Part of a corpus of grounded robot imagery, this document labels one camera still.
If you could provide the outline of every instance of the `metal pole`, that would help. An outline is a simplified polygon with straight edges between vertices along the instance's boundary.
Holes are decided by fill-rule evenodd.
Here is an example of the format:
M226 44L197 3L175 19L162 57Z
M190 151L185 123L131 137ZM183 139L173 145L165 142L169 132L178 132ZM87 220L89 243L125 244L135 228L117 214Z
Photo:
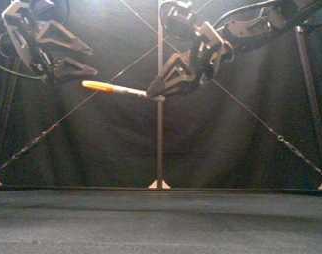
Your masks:
M158 0L158 10L163 0ZM163 68L163 27L158 11L158 75ZM157 102L157 189L163 189L163 109L165 102Z
M307 49L306 49L306 43L305 43L305 36L306 36L305 33L306 31L302 27L295 28L295 38L297 38L299 55L301 55L301 63L303 68L303 76L305 76L306 90L307 90L309 103L310 103L310 109L311 109L317 145L318 145L319 157L321 157L321 163L322 163L322 120L321 120L319 105L317 102L317 95L315 95L315 89L314 89L314 79L313 79L313 73L311 73L311 67L310 67L310 60L307 56Z

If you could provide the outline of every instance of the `wire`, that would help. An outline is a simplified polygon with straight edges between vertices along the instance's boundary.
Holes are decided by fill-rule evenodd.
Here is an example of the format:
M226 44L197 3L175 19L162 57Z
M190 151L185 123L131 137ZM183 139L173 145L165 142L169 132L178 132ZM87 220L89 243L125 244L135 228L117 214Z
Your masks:
M0 69L2 69L3 71L6 71L7 73L10 73L10 74L12 74L12 75L16 75L16 76L19 76L19 77L28 78L28 79L32 79L32 80L41 80L36 76L23 75L23 74L20 74L20 73L18 73L18 72L15 72L15 71L7 69L7 68L3 67L2 65L0 65Z
M8 33L0 34L0 55L2 55L6 59L8 59L10 56L6 55L4 52L3 52L3 50L2 50L2 40L3 40L3 37L4 37L6 35L8 35Z
M265 1L265 2L261 2L261 3L257 3L257 4L250 4L250 5L242 6L242 7L237 8L237 9L231 10L215 22L214 28L215 29L219 28L222 22L229 18L229 16L233 16L233 15L235 15L238 13L242 13L245 11L254 10L254 9L258 9L258 8L262 8L262 7L266 7L266 6L277 5L281 2L282 2L281 0L269 0L269 1Z

